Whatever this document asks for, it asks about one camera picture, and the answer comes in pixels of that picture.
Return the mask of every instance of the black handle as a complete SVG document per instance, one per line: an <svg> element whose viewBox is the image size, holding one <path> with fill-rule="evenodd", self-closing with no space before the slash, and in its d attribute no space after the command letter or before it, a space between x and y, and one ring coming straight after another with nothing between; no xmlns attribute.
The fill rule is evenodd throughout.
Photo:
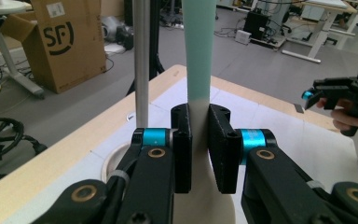
<svg viewBox="0 0 358 224"><path fill-rule="evenodd" d="M358 105L354 105L351 110L348 112L349 116L355 117L358 119ZM356 134L358 127L351 126L351 128L347 131L341 131L342 134L348 137L352 137Z"/></svg>

